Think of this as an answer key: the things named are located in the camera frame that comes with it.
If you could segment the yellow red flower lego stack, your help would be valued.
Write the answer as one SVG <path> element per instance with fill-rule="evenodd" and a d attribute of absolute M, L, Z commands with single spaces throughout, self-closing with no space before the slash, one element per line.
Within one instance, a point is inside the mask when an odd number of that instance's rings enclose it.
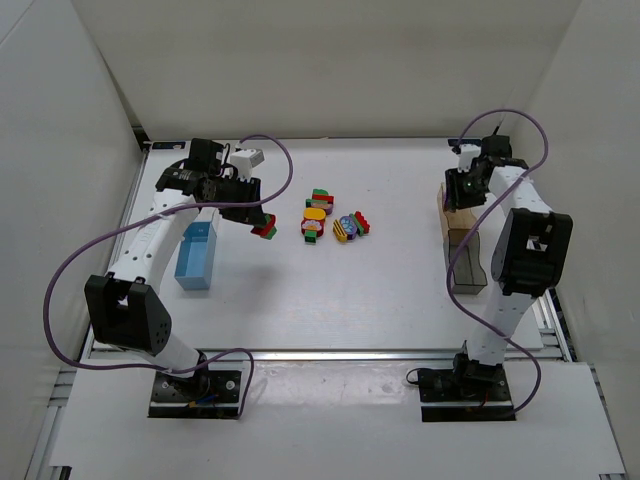
<path fill-rule="evenodd" d="M 306 244 L 315 244 L 323 236 L 325 221 L 326 212 L 324 209 L 315 207 L 304 209 L 300 230 Z"/>

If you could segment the red green top lego stack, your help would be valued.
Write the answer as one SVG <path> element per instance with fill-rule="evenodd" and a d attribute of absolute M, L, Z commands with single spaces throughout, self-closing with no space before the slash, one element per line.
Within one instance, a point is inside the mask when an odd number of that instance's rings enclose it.
<path fill-rule="evenodd" d="M 324 189 L 314 189 L 311 197 L 305 200 L 307 208 L 322 209 L 327 215 L 331 214 L 334 207 L 334 196 Z"/>

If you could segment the red green lego stack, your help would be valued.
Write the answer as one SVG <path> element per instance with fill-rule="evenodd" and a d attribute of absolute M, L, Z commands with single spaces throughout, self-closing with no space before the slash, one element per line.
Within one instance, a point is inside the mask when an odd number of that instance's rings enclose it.
<path fill-rule="evenodd" d="M 262 239 L 271 240 L 277 233 L 276 216 L 273 214 L 266 214 L 265 224 L 263 226 L 254 226 L 251 233 Z"/>
<path fill-rule="evenodd" d="M 331 214 L 334 207 L 334 196 L 324 189 L 314 189 L 311 197 L 305 200 L 307 208 L 322 209 L 327 215 Z"/>

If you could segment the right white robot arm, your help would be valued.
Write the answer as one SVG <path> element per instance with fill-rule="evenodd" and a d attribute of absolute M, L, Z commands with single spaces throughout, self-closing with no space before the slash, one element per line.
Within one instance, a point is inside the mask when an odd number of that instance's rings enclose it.
<path fill-rule="evenodd" d="M 453 364 L 457 383 L 492 385 L 522 317 L 561 278 L 573 220 L 541 199 L 528 177 L 528 165 L 513 156 L 508 136 L 492 134 L 479 145 L 457 147 L 455 153 L 458 166 L 445 172 L 443 210 L 481 206 L 492 194 L 505 216 L 491 259 L 496 285 L 483 322 Z"/>

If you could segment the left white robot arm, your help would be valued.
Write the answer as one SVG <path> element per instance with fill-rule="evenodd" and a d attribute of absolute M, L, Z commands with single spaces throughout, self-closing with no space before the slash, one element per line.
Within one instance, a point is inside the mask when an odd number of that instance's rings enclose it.
<path fill-rule="evenodd" d="M 252 171 L 261 150 L 228 152 L 214 141 L 195 138 L 188 156 L 167 167 L 155 184 L 149 223 L 137 228 L 125 252 L 84 292 L 97 341 L 133 352 L 176 378 L 194 376 L 204 357 L 172 331 L 159 298 L 160 284 L 183 235 L 206 203 L 220 203 L 221 216 L 265 234 L 274 219 L 258 202 L 261 181 Z"/>

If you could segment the yellow purple green lego stack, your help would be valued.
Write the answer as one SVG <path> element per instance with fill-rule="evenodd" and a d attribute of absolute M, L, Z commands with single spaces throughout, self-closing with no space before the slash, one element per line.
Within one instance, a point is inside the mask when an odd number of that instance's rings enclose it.
<path fill-rule="evenodd" d="M 359 210 L 343 215 L 333 221 L 332 232 L 340 243 L 353 241 L 356 237 L 363 237 L 370 233 L 371 225 Z"/>

